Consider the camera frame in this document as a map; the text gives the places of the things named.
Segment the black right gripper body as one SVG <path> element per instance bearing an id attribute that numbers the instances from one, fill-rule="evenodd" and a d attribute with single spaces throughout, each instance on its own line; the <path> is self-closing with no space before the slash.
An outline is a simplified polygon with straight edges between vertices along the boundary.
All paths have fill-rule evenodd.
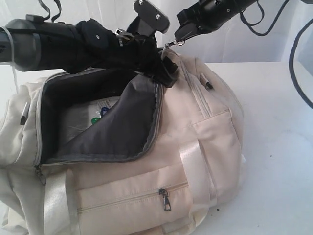
<path id="1" fill-rule="evenodd" d="M 193 23 L 202 33 L 211 33 L 244 10 L 243 0 L 199 0 L 177 14 L 180 26 Z"/>

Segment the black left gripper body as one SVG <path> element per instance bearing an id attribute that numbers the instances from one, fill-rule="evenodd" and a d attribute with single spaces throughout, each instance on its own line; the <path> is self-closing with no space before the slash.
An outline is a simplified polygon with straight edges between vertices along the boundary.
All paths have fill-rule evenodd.
<path id="1" fill-rule="evenodd" d="M 144 35 L 124 37 L 104 28 L 94 19 L 80 21 L 75 29 L 81 55 L 66 66 L 66 72 L 78 73 L 87 68 L 122 68 L 142 73 L 157 69 L 156 41 Z"/>

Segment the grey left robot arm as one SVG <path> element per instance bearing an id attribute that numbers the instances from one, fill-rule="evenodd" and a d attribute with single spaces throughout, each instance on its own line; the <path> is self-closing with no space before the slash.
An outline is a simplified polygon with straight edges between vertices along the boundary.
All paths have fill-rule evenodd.
<path id="1" fill-rule="evenodd" d="M 11 20 L 0 30 L 0 60 L 19 71 L 125 69 L 172 87 L 177 65 L 153 37 L 116 34 L 90 19 L 76 25 L 49 23 L 38 15 Z"/>

